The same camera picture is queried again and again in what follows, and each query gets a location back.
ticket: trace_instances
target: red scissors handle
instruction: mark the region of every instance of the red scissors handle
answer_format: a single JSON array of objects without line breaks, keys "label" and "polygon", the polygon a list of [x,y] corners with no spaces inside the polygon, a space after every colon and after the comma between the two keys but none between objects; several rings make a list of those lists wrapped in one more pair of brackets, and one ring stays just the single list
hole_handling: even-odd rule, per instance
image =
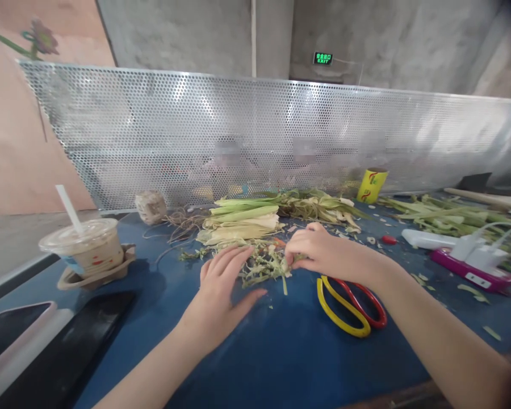
[{"label": "red scissors handle", "polygon": [[367,319],[367,321],[369,322],[369,324],[373,328],[381,329],[381,328],[384,328],[386,326],[386,324],[388,323],[388,317],[386,315],[386,312],[384,311],[384,308],[382,307],[380,302],[377,300],[377,298],[373,295],[373,293],[371,291],[369,291],[367,288],[365,288],[361,284],[352,283],[357,288],[362,290],[366,294],[366,296],[369,297],[371,302],[375,305],[375,307],[376,307],[376,309],[377,309],[377,311],[379,313],[379,320],[378,321],[376,321],[373,318],[371,318],[370,316],[368,316],[368,314],[363,310],[362,306],[359,304],[358,300],[354,296],[354,293],[352,292],[350,287],[348,287],[348,285],[343,280],[339,280],[339,279],[336,279],[336,278],[334,278],[334,280],[346,291],[346,293],[348,294],[348,296],[351,299],[352,305],[354,307],[356,307],[356,309],[359,312],[362,313],[362,315]]}]

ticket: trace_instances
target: exit sign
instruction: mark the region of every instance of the exit sign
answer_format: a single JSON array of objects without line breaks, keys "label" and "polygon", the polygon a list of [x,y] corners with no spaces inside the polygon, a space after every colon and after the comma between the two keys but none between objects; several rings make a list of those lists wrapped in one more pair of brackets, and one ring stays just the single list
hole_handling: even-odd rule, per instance
[{"label": "exit sign", "polygon": [[326,54],[326,53],[320,53],[320,52],[314,53],[313,64],[331,65],[332,62],[333,62],[333,54]]}]

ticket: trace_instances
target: perforated metal panel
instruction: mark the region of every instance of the perforated metal panel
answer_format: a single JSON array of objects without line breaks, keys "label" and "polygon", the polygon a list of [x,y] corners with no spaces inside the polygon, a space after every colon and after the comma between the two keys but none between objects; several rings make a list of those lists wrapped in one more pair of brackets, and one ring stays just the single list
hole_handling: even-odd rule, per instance
[{"label": "perforated metal panel", "polygon": [[226,194],[355,189],[384,166],[387,192],[511,177],[511,100],[298,81],[20,62],[101,210],[144,189],[170,206]]}]

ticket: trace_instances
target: yellow cup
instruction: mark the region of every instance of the yellow cup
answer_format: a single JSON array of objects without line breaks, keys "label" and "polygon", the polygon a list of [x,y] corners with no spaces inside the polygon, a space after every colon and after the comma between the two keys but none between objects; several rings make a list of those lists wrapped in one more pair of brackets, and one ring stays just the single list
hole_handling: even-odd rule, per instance
[{"label": "yellow cup", "polygon": [[365,171],[362,185],[359,187],[357,200],[362,203],[375,203],[379,197],[380,189],[388,176],[383,168],[369,168]]}]

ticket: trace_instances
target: black phone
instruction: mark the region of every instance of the black phone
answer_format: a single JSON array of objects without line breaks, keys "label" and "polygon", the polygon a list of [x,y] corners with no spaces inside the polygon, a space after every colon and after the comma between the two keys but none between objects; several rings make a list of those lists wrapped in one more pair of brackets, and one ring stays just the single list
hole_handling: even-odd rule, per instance
[{"label": "black phone", "polygon": [[51,302],[47,302],[0,312],[0,355],[29,329],[51,305]]},{"label": "black phone", "polygon": [[73,407],[134,298],[124,291],[89,300],[0,396],[0,408]]}]

